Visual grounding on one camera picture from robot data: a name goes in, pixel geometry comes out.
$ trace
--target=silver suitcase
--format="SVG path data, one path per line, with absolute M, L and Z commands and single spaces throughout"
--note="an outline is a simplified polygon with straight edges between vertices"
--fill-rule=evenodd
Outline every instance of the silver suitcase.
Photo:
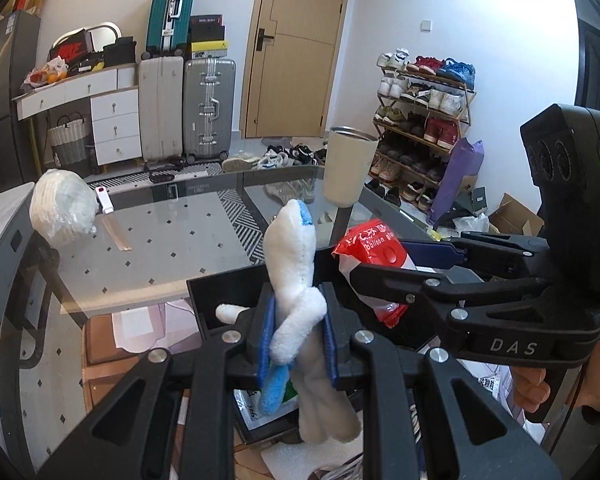
M 140 62 L 138 104 L 144 160 L 182 155 L 182 70 L 180 56 Z
M 209 57 L 188 61 L 182 104 L 184 152 L 224 160 L 231 146 L 235 61 Z

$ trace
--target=red snack package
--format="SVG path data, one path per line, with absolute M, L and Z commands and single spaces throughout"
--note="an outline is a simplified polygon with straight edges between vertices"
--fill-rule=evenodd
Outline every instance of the red snack package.
M 416 268 L 394 232 L 378 219 L 369 220 L 349 230 L 332 254 L 340 256 L 340 272 L 347 281 L 349 273 L 360 263 L 402 269 Z M 361 294 L 358 297 L 375 311 L 378 320 L 388 328 L 398 324 L 408 307 L 406 304 L 387 303 Z

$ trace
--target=beige cup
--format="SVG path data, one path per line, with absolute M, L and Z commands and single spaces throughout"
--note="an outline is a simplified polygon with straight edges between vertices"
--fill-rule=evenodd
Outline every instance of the beige cup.
M 338 207 L 351 207 L 360 197 L 371 161 L 378 147 L 378 136 L 334 126 L 329 135 L 324 165 L 324 197 Z

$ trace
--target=glass tabletop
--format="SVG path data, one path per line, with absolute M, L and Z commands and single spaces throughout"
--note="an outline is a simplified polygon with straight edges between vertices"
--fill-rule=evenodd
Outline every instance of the glass tabletop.
M 307 204 L 319 249 L 370 218 L 401 238 L 430 239 L 366 188 L 351 208 L 331 205 L 322 176 L 322 168 L 293 167 L 127 184 L 110 189 L 115 212 L 96 217 L 96 234 L 56 251 L 33 233 L 0 324 L 0 445 L 11 461 L 25 474 L 37 471 L 135 364 L 111 330 L 116 341 L 137 342 L 147 323 L 168 324 L 173 308 L 187 308 L 189 278 L 263 263 L 264 232 L 288 200 Z M 149 310 L 143 319 L 133 313 Z M 125 317 L 128 333 L 111 328 L 115 316 Z M 105 335 L 94 328 L 103 319 Z M 114 364 L 90 355 L 90 344 L 107 348 Z

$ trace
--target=plush toy arm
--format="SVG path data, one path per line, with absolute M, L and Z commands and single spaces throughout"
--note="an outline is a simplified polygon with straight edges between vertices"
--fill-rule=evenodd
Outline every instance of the plush toy arm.
M 269 355 L 275 364 L 290 364 L 298 355 L 309 332 L 327 314 L 327 302 L 315 287 L 307 288 L 296 298 L 296 305 L 289 316 L 273 333 Z
M 216 307 L 216 317 L 219 322 L 224 323 L 225 325 L 232 325 L 237 321 L 238 314 L 245 310 L 248 310 L 245 306 L 223 303 Z

